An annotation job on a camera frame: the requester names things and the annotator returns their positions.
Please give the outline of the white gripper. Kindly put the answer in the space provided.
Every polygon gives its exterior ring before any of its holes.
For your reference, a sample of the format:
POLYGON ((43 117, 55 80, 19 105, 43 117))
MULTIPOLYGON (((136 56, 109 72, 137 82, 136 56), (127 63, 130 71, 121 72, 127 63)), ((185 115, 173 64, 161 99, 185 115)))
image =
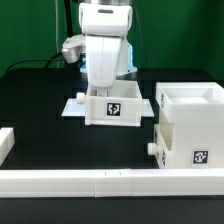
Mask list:
POLYGON ((88 83, 94 88, 110 88, 118 68, 122 39, 119 37, 86 37, 88 83))

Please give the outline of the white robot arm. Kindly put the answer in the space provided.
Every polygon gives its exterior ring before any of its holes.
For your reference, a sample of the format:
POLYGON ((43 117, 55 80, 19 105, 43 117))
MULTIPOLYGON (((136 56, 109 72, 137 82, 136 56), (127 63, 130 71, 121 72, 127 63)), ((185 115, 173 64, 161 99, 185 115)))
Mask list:
POLYGON ((130 5, 109 5, 98 1, 79 5, 87 77, 93 88, 109 89, 117 76, 132 70, 132 47, 127 40, 132 13, 130 5))

